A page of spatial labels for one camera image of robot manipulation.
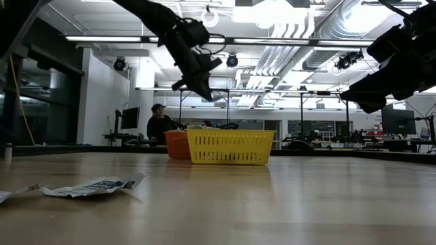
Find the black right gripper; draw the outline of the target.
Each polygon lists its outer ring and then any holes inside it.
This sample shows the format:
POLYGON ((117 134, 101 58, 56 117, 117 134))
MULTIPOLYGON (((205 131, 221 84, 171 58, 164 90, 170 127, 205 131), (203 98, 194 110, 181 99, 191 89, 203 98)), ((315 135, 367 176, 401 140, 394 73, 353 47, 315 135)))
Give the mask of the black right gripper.
POLYGON ((436 31, 411 36, 403 51, 379 64, 378 71, 352 84, 340 98, 357 101, 366 113, 372 113, 386 105, 388 95, 403 100, 436 86, 436 31))

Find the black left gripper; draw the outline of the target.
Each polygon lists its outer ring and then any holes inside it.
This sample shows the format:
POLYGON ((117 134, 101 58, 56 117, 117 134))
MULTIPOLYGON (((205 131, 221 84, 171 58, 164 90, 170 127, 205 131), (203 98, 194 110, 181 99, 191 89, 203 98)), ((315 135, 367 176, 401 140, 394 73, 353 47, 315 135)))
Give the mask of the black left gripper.
POLYGON ((182 73, 181 80, 172 85, 172 90, 177 91, 186 82, 187 88, 205 100, 211 101, 212 92, 208 82, 210 71, 220 66, 222 60, 213 58, 210 54, 194 52, 183 34, 175 30, 165 36, 165 46, 174 59, 175 66, 182 73))

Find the white wipe packet dark label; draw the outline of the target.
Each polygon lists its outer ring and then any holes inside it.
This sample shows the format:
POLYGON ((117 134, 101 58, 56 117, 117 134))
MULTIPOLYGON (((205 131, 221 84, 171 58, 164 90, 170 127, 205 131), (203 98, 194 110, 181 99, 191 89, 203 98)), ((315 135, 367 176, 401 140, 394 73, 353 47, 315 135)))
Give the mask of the white wipe packet dark label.
POLYGON ((51 197, 88 197, 92 195, 103 195, 114 193, 121 189, 133 190, 144 179, 145 175, 137 173, 134 176, 121 177, 100 177, 76 186, 66 186, 57 189, 43 187, 40 191, 51 197))
POLYGON ((8 192, 8 191, 0 191, 0 204, 3 203, 5 200, 12 198, 16 195, 20 195, 29 191, 35 191, 35 190, 39 190, 40 186, 39 184, 35 183, 29 186, 25 186, 17 191, 14 192, 8 192))

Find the black computer monitor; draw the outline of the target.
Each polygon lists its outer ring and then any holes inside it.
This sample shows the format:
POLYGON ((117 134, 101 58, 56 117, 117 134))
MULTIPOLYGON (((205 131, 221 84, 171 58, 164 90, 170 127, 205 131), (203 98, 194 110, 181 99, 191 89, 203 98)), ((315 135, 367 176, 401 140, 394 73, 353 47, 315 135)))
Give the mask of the black computer monitor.
POLYGON ((382 129, 385 134, 415 135, 414 112, 411 110, 381 110, 382 129))
POLYGON ((139 123, 140 108, 129 108, 122 111, 121 129, 136 129, 139 123))

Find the black metal gantry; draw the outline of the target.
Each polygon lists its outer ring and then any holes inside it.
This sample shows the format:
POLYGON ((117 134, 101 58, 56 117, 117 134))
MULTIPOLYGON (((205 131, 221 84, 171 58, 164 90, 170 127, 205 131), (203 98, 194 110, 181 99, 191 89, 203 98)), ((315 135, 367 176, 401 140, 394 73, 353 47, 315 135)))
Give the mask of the black metal gantry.
MULTIPOLYGON (((159 87, 153 87, 153 88, 140 88, 137 87, 136 88, 137 91, 165 91, 165 92, 179 92, 180 95, 180 103, 182 103, 183 101, 183 92, 184 91, 189 91, 189 92, 193 92, 192 89, 187 88, 187 87, 180 87, 177 89, 174 88, 159 88, 159 87)), ((210 92, 223 92, 227 94, 227 99, 230 98, 230 93, 279 93, 279 94, 300 94, 300 116, 301 116, 301 120, 304 120, 304 116, 303 116, 303 104, 304 102, 302 101, 302 95, 303 94, 309 94, 309 95, 316 95, 316 96, 331 96, 331 95, 336 95, 339 101, 342 101, 345 104, 345 115, 346 115, 346 127, 347 130, 349 130, 349 102, 348 101, 343 101, 340 97, 339 94, 341 93, 340 91, 307 91, 307 90, 271 90, 271 89, 236 89, 236 88, 210 88, 209 89, 210 92)))

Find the person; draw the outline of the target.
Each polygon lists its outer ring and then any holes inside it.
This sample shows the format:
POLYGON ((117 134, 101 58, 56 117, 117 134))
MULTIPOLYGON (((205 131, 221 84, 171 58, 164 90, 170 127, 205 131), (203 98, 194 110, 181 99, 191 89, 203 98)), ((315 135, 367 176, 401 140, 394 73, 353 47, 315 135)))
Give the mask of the person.
POLYGON ((157 141, 166 145, 166 131, 176 130, 181 127, 181 124, 172 120, 164 114, 164 107, 160 103, 156 103, 151 108, 152 116, 149 118, 146 127, 146 134, 150 140, 157 141))

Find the orange plastic basket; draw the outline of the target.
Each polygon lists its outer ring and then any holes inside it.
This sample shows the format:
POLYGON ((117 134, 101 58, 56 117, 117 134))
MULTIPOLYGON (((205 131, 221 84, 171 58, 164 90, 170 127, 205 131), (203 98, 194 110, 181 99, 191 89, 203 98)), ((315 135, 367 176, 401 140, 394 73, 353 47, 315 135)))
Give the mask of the orange plastic basket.
POLYGON ((171 159, 190 159, 189 142, 187 133, 184 131, 165 132, 168 156, 171 159))

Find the yellow plastic basket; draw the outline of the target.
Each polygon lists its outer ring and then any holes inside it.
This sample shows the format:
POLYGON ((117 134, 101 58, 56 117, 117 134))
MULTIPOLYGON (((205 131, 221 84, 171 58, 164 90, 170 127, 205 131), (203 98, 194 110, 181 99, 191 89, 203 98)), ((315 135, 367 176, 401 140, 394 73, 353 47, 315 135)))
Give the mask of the yellow plastic basket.
POLYGON ((195 164, 265 165, 275 136, 270 130, 188 129, 195 164))

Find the black overhead crossbeam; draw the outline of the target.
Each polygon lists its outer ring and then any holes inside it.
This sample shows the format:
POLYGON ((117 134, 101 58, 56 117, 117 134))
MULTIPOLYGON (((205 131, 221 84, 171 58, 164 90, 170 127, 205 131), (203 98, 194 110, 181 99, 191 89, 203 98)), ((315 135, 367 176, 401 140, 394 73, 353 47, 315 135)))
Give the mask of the black overhead crossbeam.
MULTIPOLYGON (((159 39, 152 36, 98 36, 66 35, 71 42, 86 43, 139 43, 157 44, 159 39)), ((301 38, 249 38, 249 37, 211 37, 208 44, 227 44, 245 46, 310 46, 366 48, 373 43, 368 39, 301 39, 301 38)))

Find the black aluminium table frame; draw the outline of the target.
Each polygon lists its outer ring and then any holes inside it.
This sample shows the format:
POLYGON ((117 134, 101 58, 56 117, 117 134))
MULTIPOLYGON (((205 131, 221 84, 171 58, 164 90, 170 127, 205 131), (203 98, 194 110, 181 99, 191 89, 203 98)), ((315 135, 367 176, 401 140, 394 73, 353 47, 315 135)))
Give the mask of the black aluminium table frame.
MULTIPOLYGON (((12 146, 13 157, 37 156, 47 154, 67 154, 79 152, 167 154, 167 149, 91 145, 12 146)), ((436 166, 436 154, 420 154, 410 152, 383 152, 368 150, 314 150, 313 152, 301 152, 297 150, 271 150, 270 155, 281 157, 355 157, 363 159, 399 161, 436 166)))

